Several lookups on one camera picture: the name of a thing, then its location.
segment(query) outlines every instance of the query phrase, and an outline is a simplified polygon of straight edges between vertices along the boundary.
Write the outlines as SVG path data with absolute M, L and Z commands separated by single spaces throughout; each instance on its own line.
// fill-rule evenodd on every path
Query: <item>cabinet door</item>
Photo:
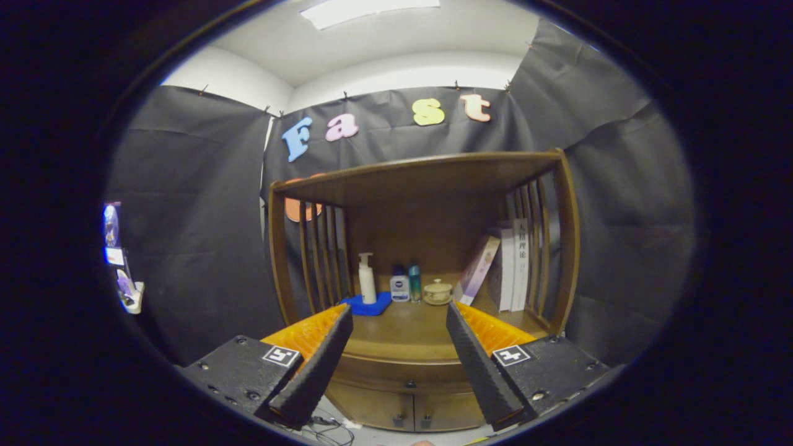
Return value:
M 325 396 L 345 417 L 381 429 L 413 431 L 413 397 L 330 382 Z
M 416 431 L 476 428 L 485 423 L 473 394 L 416 395 Z

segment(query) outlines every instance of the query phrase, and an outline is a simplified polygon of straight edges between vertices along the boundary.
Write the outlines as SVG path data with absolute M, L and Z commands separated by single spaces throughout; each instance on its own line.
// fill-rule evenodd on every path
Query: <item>wooden cabinet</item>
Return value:
M 416 395 L 413 408 L 417 432 L 470 429 L 485 423 L 473 393 Z
M 345 417 L 380 429 L 441 432 L 485 423 L 473 393 L 404 394 L 331 382 L 325 396 Z
M 550 270 L 546 191 L 538 181 L 544 175 L 553 176 L 561 234 L 553 311 L 543 311 Z M 285 225 L 299 225 L 307 290 L 299 298 L 316 312 L 350 297 L 342 290 L 360 292 L 360 252 L 374 253 L 378 290 L 388 290 L 394 263 L 408 266 L 414 259 L 424 284 L 456 283 L 485 230 L 507 217 L 508 197 L 529 222 L 526 310 L 499 313 L 486 286 L 473 306 L 537 338 L 561 333 L 573 304 L 580 243 L 573 181 L 561 150 L 433 156 L 273 183 L 270 253 L 285 322 L 299 320 Z M 298 223 L 285 219 L 286 199 L 299 201 Z M 353 316 L 353 333 L 326 395 L 351 420 L 383 429 L 441 431 L 484 423 L 446 331 L 445 306 L 393 303 L 380 316 Z
M 345 417 L 380 429 L 413 432 L 413 396 L 331 382 L 325 396 Z

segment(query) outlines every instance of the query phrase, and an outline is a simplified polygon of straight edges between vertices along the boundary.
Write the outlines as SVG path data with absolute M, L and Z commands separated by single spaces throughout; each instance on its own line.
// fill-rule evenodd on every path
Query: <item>white book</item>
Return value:
M 515 284 L 512 291 L 512 311 L 526 309 L 526 291 L 529 287 L 529 222 L 526 218 L 512 220 L 515 244 Z
M 515 285 L 515 240 L 512 227 L 491 228 L 488 234 L 501 239 L 496 257 L 488 271 L 488 294 L 499 311 L 512 308 Z

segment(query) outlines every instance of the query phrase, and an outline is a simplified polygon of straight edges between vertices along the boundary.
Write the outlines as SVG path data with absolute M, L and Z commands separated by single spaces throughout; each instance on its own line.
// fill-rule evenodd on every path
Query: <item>floor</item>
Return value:
M 490 425 L 484 425 L 476 429 L 468 429 L 464 431 L 448 432 L 448 433 L 401 433 L 384 429 L 375 429 L 367 426 L 356 425 L 355 423 L 347 420 L 324 396 L 320 400 L 314 410 L 315 417 L 322 417 L 325 419 L 335 418 L 345 424 L 348 429 L 355 435 L 352 445 L 358 446 L 411 446 L 422 440 L 428 440 L 435 446 L 462 446 L 464 444 L 475 443 L 483 440 L 487 436 L 493 435 L 493 430 Z M 329 429 L 325 426 L 317 426 L 316 430 L 321 431 Z M 315 435 L 308 429 L 304 428 L 300 432 L 307 439 L 315 440 Z M 325 436 L 331 440 L 323 440 L 322 444 L 349 444 L 350 435 L 346 430 L 337 428 L 324 433 Z

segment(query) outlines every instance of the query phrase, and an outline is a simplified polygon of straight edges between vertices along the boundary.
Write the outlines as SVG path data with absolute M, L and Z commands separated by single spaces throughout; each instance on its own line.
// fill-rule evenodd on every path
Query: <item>letter s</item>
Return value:
M 419 99 L 413 102 L 413 120 L 418 125 L 432 125 L 440 124 L 446 117 L 443 110 L 440 109 L 441 103 L 438 99 Z

